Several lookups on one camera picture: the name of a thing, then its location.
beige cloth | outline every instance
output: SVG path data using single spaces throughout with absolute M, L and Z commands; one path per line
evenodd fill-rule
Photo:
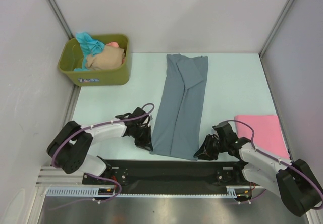
M 124 49 L 106 45 L 103 52 L 86 57 L 85 66 L 92 70 L 114 69 L 122 64 Z

gray pants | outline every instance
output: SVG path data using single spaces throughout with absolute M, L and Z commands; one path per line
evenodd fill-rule
M 197 160 L 208 57 L 167 55 L 167 76 L 152 133 L 152 154 Z

green bin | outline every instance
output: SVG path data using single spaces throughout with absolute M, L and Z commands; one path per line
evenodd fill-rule
M 83 53 L 75 38 L 69 40 L 63 49 L 58 68 L 66 74 L 74 84 L 78 86 L 98 85 L 123 85 L 129 81 L 131 71 L 131 59 L 129 39 L 125 35 L 97 35 L 91 36 L 104 44 L 117 42 L 120 48 L 125 50 L 125 61 L 121 66 L 109 70 L 73 71 L 82 67 Z

pink mat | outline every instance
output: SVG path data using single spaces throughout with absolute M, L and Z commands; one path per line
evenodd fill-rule
M 277 116 L 236 116 L 235 119 L 247 123 L 254 129 L 255 145 L 274 155 L 289 159 Z M 236 122 L 236 127 L 238 137 L 251 139 L 252 132 L 247 126 Z

white table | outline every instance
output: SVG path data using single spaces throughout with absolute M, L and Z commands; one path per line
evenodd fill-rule
M 73 120 L 82 125 L 105 122 L 115 115 L 154 103 L 156 119 L 166 78 L 166 53 L 132 54 L 131 77 L 122 86 L 82 87 Z M 199 144 L 217 123 L 236 115 L 276 115 L 275 107 L 257 54 L 183 53 L 208 56 L 209 67 Z M 135 147 L 131 137 L 109 139 L 91 147 L 90 154 L 106 159 L 180 160 L 151 155 Z M 218 161 L 237 159 L 220 153 Z

